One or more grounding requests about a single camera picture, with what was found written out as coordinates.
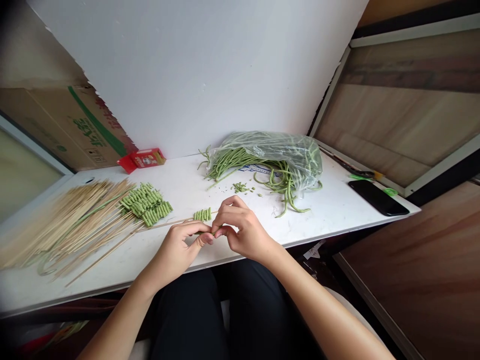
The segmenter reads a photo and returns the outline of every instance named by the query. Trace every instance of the white tabletop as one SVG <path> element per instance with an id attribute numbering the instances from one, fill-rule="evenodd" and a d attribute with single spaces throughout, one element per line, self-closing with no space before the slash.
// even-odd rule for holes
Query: white tabletop
<path id="1" fill-rule="evenodd" d="M 241 198 L 256 213 L 267 232 L 284 247 L 393 222 L 420 211 L 418 207 L 397 195 L 394 199 L 405 206 L 410 214 L 392 217 L 380 214 L 347 185 L 351 181 L 349 173 L 322 153 L 323 173 L 320 179 L 323 189 L 308 190 L 303 199 L 295 200 L 298 208 L 311 208 L 311 211 L 298 213 L 288 210 L 283 217 L 275 218 L 283 210 L 284 205 L 280 201 L 283 198 L 282 195 L 270 194 L 270 190 L 264 185 L 254 180 L 250 181 L 253 179 L 253 172 L 250 171 L 237 171 L 206 191 L 212 182 L 203 179 L 206 172 L 205 166 L 203 165 L 197 171 L 198 164 L 203 160 L 201 155 L 171 159 L 167 160 L 163 166 L 138 169 L 131 175 L 126 175 L 118 166 L 81 171 L 59 186 L 55 194 L 82 185 L 92 177 L 96 180 L 113 181 L 121 181 L 129 177 L 130 181 L 136 183 L 150 182 L 160 190 L 163 198 L 173 207 L 173 212 L 166 219 L 159 221 L 159 224 L 162 224 L 191 217 L 200 209 L 211 207 L 212 210 L 216 210 L 224 199 L 234 195 L 234 190 L 230 189 L 233 183 L 246 182 L 247 187 L 255 187 L 255 192 L 248 192 L 247 195 L 240 194 Z M 267 176 L 259 173 L 257 178 L 266 180 Z M 112 240 L 87 258 L 76 271 L 52 282 L 54 275 L 39 276 L 35 265 L 1 271 L 0 301 L 3 316 L 16 315 L 128 287 L 152 259 L 168 230 L 169 226 L 164 226 L 135 234 L 68 287 L 65 285 L 70 280 L 125 235 Z M 214 245 L 205 246 L 201 250 L 188 271 L 196 271 L 241 258 L 230 250 L 227 239 L 222 236 L 215 240 Z"/>

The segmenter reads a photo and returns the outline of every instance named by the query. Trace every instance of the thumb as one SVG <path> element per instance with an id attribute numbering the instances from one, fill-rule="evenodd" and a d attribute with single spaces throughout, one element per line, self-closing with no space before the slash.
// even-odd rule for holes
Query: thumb
<path id="1" fill-rule="evenodd" d="M 199 254 L 200 250 L 207 244 L 209 241 L 213 240 L 214 236 L 209 232 L 204 232 L 203 234 L 197 236 L 194 242 L 188 247 L 188 252 L 195 259 Z"/>

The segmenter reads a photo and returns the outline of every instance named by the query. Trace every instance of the plastic bag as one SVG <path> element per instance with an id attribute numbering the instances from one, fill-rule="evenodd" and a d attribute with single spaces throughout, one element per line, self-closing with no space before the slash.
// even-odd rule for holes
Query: plastic bag
<path id="1" fill-rule="evenodd" d="M 232 133 L 220 147 L 210 151 L 207 170 L 226 151 L 237 148 L 244 148 L 247 153 L 263 160 L 285 160 L 299 196 L 303 190 L 317 185 L 318 176 L 322 173 L 322 157 L 315 140 L 304 135 L 269 131 Z"/>

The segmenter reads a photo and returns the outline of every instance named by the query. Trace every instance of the red small box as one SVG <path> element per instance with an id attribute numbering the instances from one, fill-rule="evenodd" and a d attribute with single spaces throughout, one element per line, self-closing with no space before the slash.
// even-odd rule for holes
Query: red small box
<path id="1" fill-rule="evenodd" d="M 132 152 L 117 161 L 128 174 L 135 169 L 150 168 L 163 165 L 167 161 L 158 147 Z"/>

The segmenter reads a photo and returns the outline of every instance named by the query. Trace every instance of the hand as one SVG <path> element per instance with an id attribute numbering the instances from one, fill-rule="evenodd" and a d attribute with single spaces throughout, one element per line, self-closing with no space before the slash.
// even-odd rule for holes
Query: hand
<path id="1" fill-rule="evenodd" d="M 185 239 L 199 231 L 204 233 L 188 246 Z M 140 273 L 137 281 L 153 297 L 189 268 L 205 244 L 213 243 L 211 232 L 210 226 L 198 220 L 172 225 L 157 253 Z"/>
<path id="2" fill-rule="evenodd" d="M 238 233 L 231 226 L 223 224 L 237 227 Z M 237 195 L 221 203 L 211 229 L 215 239 L 225 235 L 230 249 L 264 266 L 272 259 L 273 253 L 282 248 L 267 234 L 255 213 Z"/>

